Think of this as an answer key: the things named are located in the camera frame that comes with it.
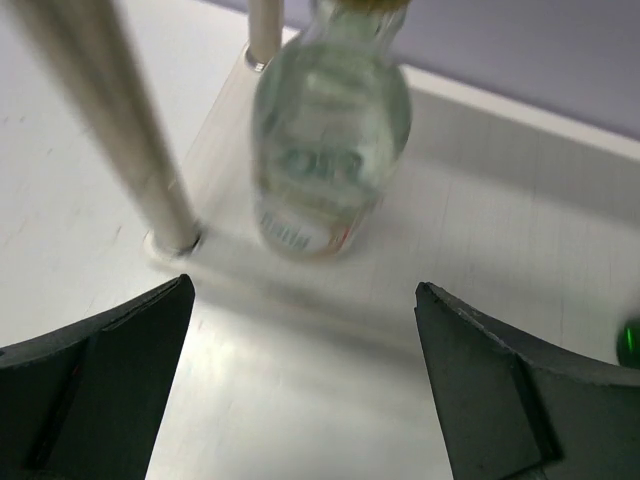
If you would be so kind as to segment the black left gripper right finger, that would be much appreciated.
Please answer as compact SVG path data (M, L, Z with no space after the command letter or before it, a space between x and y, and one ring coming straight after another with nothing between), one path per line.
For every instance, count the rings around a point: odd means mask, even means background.
M636 479L639 373L421 283L415 316L456 479Z

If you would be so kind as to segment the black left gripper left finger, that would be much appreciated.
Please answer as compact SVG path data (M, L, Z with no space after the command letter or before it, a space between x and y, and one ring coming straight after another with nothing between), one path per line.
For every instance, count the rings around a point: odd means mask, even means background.
M145 478L194 300L180 275L2 347L2 478Z

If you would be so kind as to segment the green bottle colourful label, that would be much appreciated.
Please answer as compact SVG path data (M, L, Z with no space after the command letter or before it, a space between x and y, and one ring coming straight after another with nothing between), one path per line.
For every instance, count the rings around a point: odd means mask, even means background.
M628 319L619 329L616 340L618 363L627 368L640 369L640 320Z

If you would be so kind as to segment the clear Chang soda bottle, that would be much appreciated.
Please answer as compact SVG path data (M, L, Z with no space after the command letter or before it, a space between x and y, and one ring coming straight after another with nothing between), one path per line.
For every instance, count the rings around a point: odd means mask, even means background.
M275 55L252 105L259 232L297 259L344 251L407 144L410 93L389 49L404 1L317 1Z

